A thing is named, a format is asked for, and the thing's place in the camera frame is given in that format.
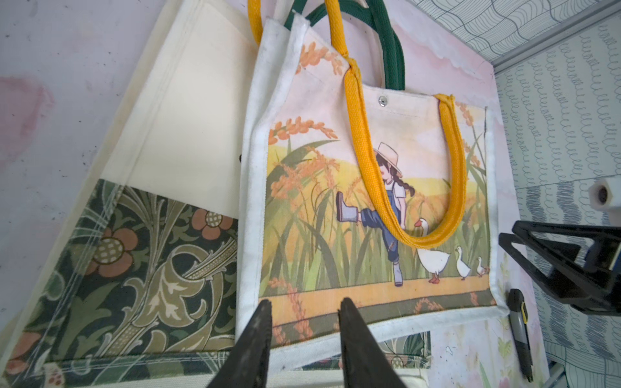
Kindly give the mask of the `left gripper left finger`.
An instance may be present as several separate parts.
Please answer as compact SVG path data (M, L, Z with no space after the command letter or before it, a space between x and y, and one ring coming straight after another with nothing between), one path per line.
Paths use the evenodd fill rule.
M263 300L207 387L266 387L272 330L272 304Z

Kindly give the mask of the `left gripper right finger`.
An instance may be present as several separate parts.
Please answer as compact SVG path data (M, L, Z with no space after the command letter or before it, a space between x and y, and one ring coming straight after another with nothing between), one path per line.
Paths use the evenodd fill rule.
M344 386L405 387L349 297L341 302L338 318Z

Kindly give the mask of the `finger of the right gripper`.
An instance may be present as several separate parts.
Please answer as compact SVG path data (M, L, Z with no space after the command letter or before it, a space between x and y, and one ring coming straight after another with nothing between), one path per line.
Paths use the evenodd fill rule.
M541 234L590 239L584 261L581 246L544 239ZM516 221L510 234L498 242L547 295L585 315L620 314L620 228L618 226L563 225ZM545 274L515 248L524 245L551 265Z

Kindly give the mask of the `green handled floral tote bag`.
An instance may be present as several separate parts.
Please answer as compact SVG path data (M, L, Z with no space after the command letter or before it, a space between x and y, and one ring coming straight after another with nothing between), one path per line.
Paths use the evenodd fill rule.
M216 373L234 343L239 154L256 46L219 1L166 10L37 284L4 387Z

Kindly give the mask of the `yellow handled illustrated tote bag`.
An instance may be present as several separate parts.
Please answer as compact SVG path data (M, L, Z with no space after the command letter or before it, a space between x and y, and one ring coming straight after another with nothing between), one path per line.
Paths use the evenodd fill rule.
M373 338L501 318L488 110L451 95L368 87L349 55L342 3L330 37L248 14L259 44L240 188L237 321L272 307L270 370L341 352L353 301Z

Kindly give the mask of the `black tool near right arm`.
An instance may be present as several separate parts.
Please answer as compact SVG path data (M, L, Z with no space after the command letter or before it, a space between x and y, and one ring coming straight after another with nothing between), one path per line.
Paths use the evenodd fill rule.
M509 323L514 337L520 370L524 378L532 383L534 380L530 339L528 335L528 311L526 299L520 289L511 289L507 298Z

